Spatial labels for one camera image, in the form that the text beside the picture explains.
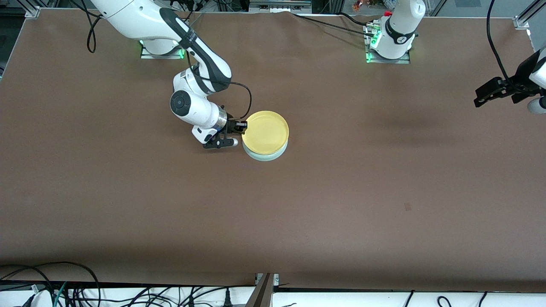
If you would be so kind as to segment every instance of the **brown tabletop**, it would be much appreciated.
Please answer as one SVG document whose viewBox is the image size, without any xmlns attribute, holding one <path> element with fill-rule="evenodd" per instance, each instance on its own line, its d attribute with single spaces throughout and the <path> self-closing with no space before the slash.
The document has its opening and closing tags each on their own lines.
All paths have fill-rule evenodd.
<svg viewBox="0 0 546 307">
<path fill-rule="evenodd" d="M 141 60 L 105 21 L 90 54 L 84 13 L 43 10 L 0 83 L 0 263 L 78 261 L 116 282 L 274 271 L 295 287 L 545 290 L 546 117 L 509 98 L 474 107 L 500 75 L 484 19 L 424 19 L 410 65 L 366 63 L 358 34 L 289 13 L 194 27 L 251 88 L 251 112 L 287 120 L 286 152 L 204 150 L 169 108 L 185 60 Z M 492 33 L 513 73 L 529 38 L 509 19 Z M 248 96 L 210 100 L 239 115 Z"/>
</svg>

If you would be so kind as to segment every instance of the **cable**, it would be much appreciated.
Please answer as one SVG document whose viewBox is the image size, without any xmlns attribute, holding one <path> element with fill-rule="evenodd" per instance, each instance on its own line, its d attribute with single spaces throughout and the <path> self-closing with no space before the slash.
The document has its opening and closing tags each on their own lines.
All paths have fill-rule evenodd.
<svg viewBox="0 0 546 307">
<path fill-rule="evenodd" d="M 498 55 L 497 49 L 495 48 L 495 45 L 493 44 L 493 39 L 491 38 L 491 11 L 493 9 L 493 4 L 495 3 L 495 0 L 491 0 L 491 4 L 489 5 L 489 10 L 487 11 L 487 18 L 485 19 L 486 23 L 486 29 L 487 29 L 487 40 L 489 41 L 489 46 L 491 47 L 491 50 L 493 51 L 493 54 L 495 55 L 495 59 L 497 60 L 498 67 L 501 69 L 501 73 L 506 79 L 506 82 L 510 84 L 511 87 L 518 89 L 521 93 L 534 96 L 535 94 L 529 92 L 525 87 L 523 89 L 518 88 L 514 82 L 510 80 L 508 77 L 508 74 L 506 73 L 504 65 L 502 65 L 501 57 Z"/>
<path fill-rule="evenodd" d="M 312 19 L 312 18 L 309 18 L 309 17 L 300 16 L 300 15 L 296 15 L 296 14 L 294 14 L 294 16 L 297 16 L 297 17 L 302 18 L 302 19 L 307 19 L 307 20 L 310 20 L 310 21 L 322 23 L 323 25 L 327 25 L 327 26 L 330 26 L 330 27 L 334 27 L 334 28 L 338 28 L 338 29 L 345 30 L 345 31 L 357 33 L 357 34 L 360 34 L 360 35 L 373 37 L 373 34 L 372 34 L 372 33 L 364 33 L 364 32 L 362 32 L 362 31 L 356 31 L 356 30 L 353 30 L 353 29 L 348 29 L 348 28 L 344 28 L 344 27 L 332 25 L 331 23 L 327 23 L 327 22 L 324 22 L 324 21 L 320 21 L 320 20 L 316 20 L 316 19 Z"/>
<path fill-rule="evenodd" d="M 16 274 L 22 272 L 22 271 L 25 271 L 27 269 L 33 269 L 35 270 L 36 272 L 38 272 L 38 274 L 40 274 L 46 281 L 46 288 L 48 289 L 48 291 L 50 292 L 51 294 L 51 302 L 53 303 L 54 300 L 55 300 L 55 297 L 54 297 L 54 293 L 53 293 L 53 287 L 51 286 L 51 283 L 48 279 L 47 276 L 45 276 L 45 274 L 40 271 L 39 269 L 37 269 L 38 267 L 43 267 L 45 265 L 53 265 L 53 264 L 70 264 L 70 265 L 74 265 L 74 266 L 77 266 L 77 267 L 80 267 L 84 270 L 86 270 L 90 275 L 91 277 L 93 277 L 93 281 L 95 282 L 95 284 L 97 285 L 97 291 L 98 291 L 98 304 L 97 304 L 97 307 L 100 307 L 100 286 L 99 286 L 99 281 L 97 279 L 97 276 L 95 275 L 95 273 L 93 272 L 92 269 L 90 269 L 89 267 L 83 265 L 83 264 L 80 264 L 80 263 L 77 263 L 77 262 L 71 262 L 71 261 L 57 261 L 57 262 L 46 262 L 46 263 L 42 263 L 42 264 L 38 264 L 38 265 L 24 265 L 24 264 L 5 264 L 5 265 L 0 265 L 0 268 L 4 268 L 4 267 L 23 267 L 22 269 L 18 269 L 16 271 L 13 271 L 11 273 L 9 273 L 8 275 L 5 275 L 3 276 L 2 278 L 0 278 L 0 280 L 3 280 L 5 278 L 9 278 L 9 277 L 12 277 L 12 276 L 15 276 Z"/>
<path fill-rule="evenodd" d="M 336 15 L 345 16 L 345 17 L 349 18 L 349 20 L 351 20 L 352 22 L 356 23 L 356 24 L 359 25 L 359 26 L 365 26 L 365 25 L 366 25 L 365 22 L 360 22 L 360 21 L 358 21 L 358 20 L 352 18 L 352 17 L 349 16 L 348 14 L 345 14 L 345 13 L 342 12 L 342 11 L 339 12 L 339 13 L 336 13 Z"/>
<path fill-rule="evenodd" d="M 28 284 L 28 285 L 16 286 L 16 287 L 12 287 L 12 288 L 0 289 L 0 292 L 3 292 L 3 291 L 11 291 L 11 290 L 20 289 L 20 288 L 26 288 L 26 287 L 31 287 L 32 285 L 33 285 L 33 284 Z"/>
<path fill-rule="evenodd" d="M 482 298 L 479 299 L 479 303 L 478 303 L 478 307 L 482 307 L 482 302 L 483 302 L 483 299 L 485 298 L 485 296 L 487 295 L 487 291 L 485 291 L 482 295 Z"/>
<path fill-rule="evenodd" d="M 447 299 L 447 297 L 445 297 L 445 296 L 439 296 L 439 297 L 436 299 L 436 302 L 438 303 L 438 307 L 444 307 L 444 306 L 442 305 L 442 303 L 440 303 L 440 300 L 441 300 L 441 299 L 445 299 L 446 302 L 447 302 L 447 304 L 448 304 L 448 306 L 451 307 L 451 303 L 449 302 L 449 299 Z"/>
<path fill-rule="evenodd" d="M 90 26 L 89 33 L 87 34 L 87 50 L 90 53 L 93 54 L 93 53 L 95 53 L 95 50 L 97 49 L 97 37 L 95 36 L 95 30 L 94 29 L 95 29 L 95 26 L 97 25 L 97 23 L 99 22 L 100 18 L 102 17 L 102 14 L 98 15 L 97 18 L 95 19 L 95 21 L 92 22 L 91 21 L 91 13 L 87 9 L 87 6 L 85 6 L 85 1 L 84 0 L 81 0 L 81 5 L 84 8 L 84 11 L 85 11 L 85 14 L 87 15 L 87 20 L 89 21 L 89 26 Z M 91 37 L 93 37 L 93 49 L 91 49 L 91 47 L 90 47 Z"/>
<path fill-rule="evenodd" d="M 40 276 L 42 276 L 42 278 L 45 280 L 45 288 L 47 289 L 47 291 L 49 292 L 50 294 L 50 297 L 51 297 L 51 303 L 53 303 L 55 301 L 55 297 L 54 297 L 54 291 L 53 291 L 53 286 L 51 285 L 51 281 L 48 279 L 48 277 L 41 271 L 39 270 L 36 266 L 31 266 L 31 265 L 24 265 L 24 264 L 4 264 L 4 265 L 0 265 L 0 269 L 1 268 L 9 268 L 9 267 L 23 267 L 22 269 L 18 269 L 18 270 L 15 270 L 3 277 L 0 278 L 0 280 L 4 280 L 6 278 L 9 278 L 9 277 L 12 277 L 12 276 L 15 276 L 17 273 L 21 272 L 21 271 L 24 271 L 24 270 L 27 270 L 27 269 L 32 269 L 34 271 L 36 271 L 38 274 L 40 274 Z"/>
<path fill-rule="evenodd" d="M 193 13 L 193 11 L 189 11 L 188 16 L 186 17 L 186 19 L 183 19 L 183 21 L 188 21 L 189 18 L 192 16 L 192 13 Z"/>
<path fill-rule="evenodd" d="M 197 70 L 193 70 L 192 68 L 192 64 L 190 63 L 189 61 L 189 56 L 187 57 L 188 59 L 188 66 L 189 68 L 192 70 L 192 73 L 195 74 L 196 76 L 199 76 L 201 79 L 203 80 L 207 80 L 207 81 L 210 81 L 210 82 L 216 82 L 216 83 L 221 83 L 221 84 L 226 84 L 226 83 L 229 83 L 229 84 L 234 84 L 234 85 L 238 85 L 238 86 L 241 86 L 241 87 L 244 87 L 247 91 L 248 91 L 248 96 L 250 98 L 250 100 L 248 101 L 248 109 L 246 109 L 246 112 L 243 116 L 241 117 L 235 117 L 235 118 L 232 118 L 233 120 L 242 120 L 243 118 L 245 118 L 248 113 L 250 112 L 250 108 L 252 107 L 252 92 L 250 91 L 250 88 L 248 88 L 248 86 L 242 84 L 242 83 L 238 83 L 238 82 L 232 82 L 232 81 L 219 81 L 219 80 L 213 80 L 213 79 L 208 79 L 208 78 L 205 78 L 203 76 L 200 76 L 199 75 L 199 72 Z"/>
<path fill-rule="evenodd" d="M 89 15 L 91 15 L 93 17 L 100 17 L 100 15 L 96 15 L 96 14 L 93 14 L 92 12 L 90 12 L 88 10 L 85 10 L 83 7 L 81 7 L 79 4 L 77 4 L 74 0 L 70 0 L 70 2 L 73 5 L 77 6 L 80 10 L 84 11 L 86 14 L 89 14 Z"/>
<path fill-rule="evenodd" d="M 61 286 L 61 289 L 59 289 L 57 296 L 55 297 L 55 301 L 53 302 L 53 307 L 57 307 L 57 303 L 59 302 L 59 297 L 61 297 L 61 293 L 63 292 L 64 287 L 66 285 L 67 285 L 67 282 L 65 281 L 64 284 Z"/>
<path fill-rule="evenodd" d="M 485 298 L 485 296 L 487 295 L 487 291 L 485 291 L 482 295 L 482 298 L 479 300 L 479 303 L 478 303 L 478 307 L 482 307 L 482 302 L 483 302 L 483 299 Z M 438 307 L 445 307 L 444 305 L 442 305 L 442 303 L 440 303 L 440 300 L 446 300 L 447 304 L 448 304 L 448 307 L 452 307 L 451 306 L 451 302 L 449 301 L 449 299 L 447 299 L 447 297 L 445 296 L 439 296 L 437 299 L 436 299 L 436 302 L 438 303 Z"/>
<path fill-rule="evenodd" d="M 235 12 L 234 9 L 232 9 L 232 7 L 230 6 L 231 2 L 228 4 L 225 0 L 212 0 L 213 2 L 217 3 L 217 4 L 223 4 L 225 5 L 225 7 L 227 7 L 228 9 L 230 9 L 232 12 Z"/>
<path fill-rule="evenodd" d="M 227 288 L 238 288 L 238 287 L 248 287 L 249 285 L 238 285 L 238 286 L 225 286 L 225 287 L 218 287 L 218 288 L 215 288 L 215 289 L 211 289 L 211 290 L 208 290 L 208 291 L 205 291 L 203 293 L 200 293 L 199 295 L 197 296 L 194 296 L 193 299 L 196 299 L 196 298 L 199 298 L 199 297 L 202 297 L 203 295 L 205 294 L 209 294 L 211 292 L 214 292 L 214 291 L 218 291 L 218 290 L 223 290 L 223 289 L 227 289 Z M 187 306 L 188 304 L 184 304 L 186 302 L 186 300 L 188 300 L 190 298 L 190 296 L 186 297 L 182 303 L 180 303 L 179 307 L 183 307 L 183 306 Z"/>
<path fill-rule="evenodd" d="M 28 300 L 23 304 L 22 307 L 31 307 L 32 301 L 34 300 L 34 297 L 36 294 L 33 294 L 31 297 L 28 298 Z"/>
<path fill-rule="evenodd" d="M 413 296 L 413 294 L 415 293 L 415 290 L 411 290 L 409 296 L 408 296 L 408 299 L 406 300 L 406 303 L 404 304 L 404 307 L 408 307 L 408 305 L 410 304 L 410 299 L 411 297 Z"/>
</svg>

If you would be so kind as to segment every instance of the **yellow plate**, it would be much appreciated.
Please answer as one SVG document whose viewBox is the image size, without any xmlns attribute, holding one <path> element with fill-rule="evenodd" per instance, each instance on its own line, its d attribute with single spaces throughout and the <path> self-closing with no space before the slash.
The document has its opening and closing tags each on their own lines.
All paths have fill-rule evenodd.
<svg viewBox="0 0 546 307">
<path fill-rule="evenodd" d="M 242 135 L 242 141 L 257 154 L 272 154 L 288 141 L 288 124 L 275 112 L 259 111 L 246 121 L 248 128 Z"/>
</svg>

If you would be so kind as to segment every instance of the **floor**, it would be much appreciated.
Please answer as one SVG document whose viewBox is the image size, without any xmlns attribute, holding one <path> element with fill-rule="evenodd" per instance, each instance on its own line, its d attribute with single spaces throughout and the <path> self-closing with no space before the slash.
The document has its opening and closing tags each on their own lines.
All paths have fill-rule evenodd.
<svg viewBox="0 0 546 307">
<path fill-rule="evenodd" d="M 198 290 L 198 294 L 213 290 L 214 288 L 203 288 Z M 108 300 L 118 300 L 122 302 L 101 302 L 103 307 L 123 307 L 129 299 L 135 297 L 143 288 L 110 288 L 102 290 L 102 298 Z M 181 298 L 189 295 L 191 288 L 180 288 Z M 231 302 L 234 305 L 241 306 L 245 304 L 254 287 L 234 287 L 230 289 Z M 33 291 L 5 291 L 0 292 L 0 307 L 13 307 L 22 305 L 34 292 Z M 154 306 L 168 307 L 170 302 L 175 305 L 180 301 L 179 288 L 173 287 L 152 288 L 150 293 L 161 294 L 165 301 L 157 300 Z M 482 297 L 480 292 L 416 292 L 411 296 L 408 307 L 418 306 L 438 306 L 437 300 L 443 296 L 449 300 L 441 300 L 441 306 L 475 307 Z M 273 294 L 272 307 L 400 307 L 404 306 L 410 294 L 408 292 L 283 292 L 279 290 Z M 85 297 L 88 299 L 97 298 L 97 291 L 88 289 L 85 291 Z M 225 291 L 213 291 L 195 301 L 195 305 L 210 307 L 222 307 L 225 299 Z M 136 300 L 137 306 L 141 306 L 147 301 L 147 297 Z M 544 293 L 488 293 L 481 304 L 482 307 L 511 307 L 526 306 L 539 307 L 546 304 L 546 294 Z M 50 307 L 51 298 L 46 293 L 37 295 L 33 301 L 33 307 Z M 87 306 L 95 307 L 96 302 L 90 302 Z"/>
</svg>

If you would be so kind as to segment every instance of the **metal bracket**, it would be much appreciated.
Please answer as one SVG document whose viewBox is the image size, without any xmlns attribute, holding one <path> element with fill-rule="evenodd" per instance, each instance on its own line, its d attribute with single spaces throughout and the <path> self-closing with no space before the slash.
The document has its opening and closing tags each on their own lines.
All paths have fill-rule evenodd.
<svg viewBox="0 0 546 307">
<path fill-rule="evenodd" d="M 529 23 L 528 22 L 520 23 L 519 16 L 514 16 L 512 18 L 512 21 L 514 22 L 514 28 L 516 30 L 527 30 L 527 29 L 529 29 Z"/>
<path fill-rule="evenodd" d="M 40 14 L 40 6 L 34 5 L 29 0 L 17 0 L 19 5 L 25 10 L 25 18 L 36 19 Z"/>
<path fill-rule="evenodd" d="M 271 299 L 273 297 L 273 287 L 275 280 L 278 280 L 278 277 L 274 277 L 273 273 L 264 273 L 256 274 L 256 280 L 258 284 L 245 307 L 271 307 Z"/>
<path fill-rule="evenodd" d="M 255 285 L 257 285 L 258 282 L 262 279 L 262 276 L 264 276 L 263 273 L 258 273 L 258 274 L 256 274 L 256 278 L 255 278 L 255 280 L 254 280 L 254 284 L 255 284 Z M 274 285 L 274 286 L 278 286 L 278 281 L 279 281 L 279 279 L 278 279 L 278 274 L 276 274 L 276 273 L 273 274 L 273 281 L 274 281 L 273 285 Z"/>
<path fill-rule="evenodd" d="M 379 20 L 374 20 L 373 22 L 368 22 L 366 26 L 363 26 L 364 33 L 372 33 L 376 35 L 375 37 L 364 37 L 364 47 L 366 50 L 366 63 L 387 63 L 387 64 L 409 64 L 410 63 L 410 53 L 409 51 L 406 51 L 404 55 L 400 58 L 391 60 L 389 58 L 384 58 L 375 49 L 373 49 L 370 45 L 372 43 L 375 43 L 374 39 L 378 36 L 378 32 L 380 32 L 381 26 L 379 24 Z"/>
<path fill-rule="evenodd" d="M 192 27 L 194 23 L 196 23 L 202 16 L 203 13 L 196 14 L 197 18 L 195 18 L 191 23 L 189 23 L 189 27 Z M 188 55 L 188 53 L 182 49 L 182 47 L 177 46 L 174 49 L 172 49 L 169 53 L 164 55 L 155 55 L 150 53 L 145 47 L 144 43 L 140 41 L 141 51 L 140 51 L 140 58 L 143 59 L 161 59 L 161 60 L 179 60 L 181 58 L 185 58 Z"/>
<path fill-rule="evenodd" d="M 526 30 L 529 28 L 529 19 L 538 14 L 544 7 L 546 7 L 546 0 L 534 0 L 533 3 L 524 9 L 519 15 L 514 16 L 514 27 L 517 30 Z"/>
</svg>

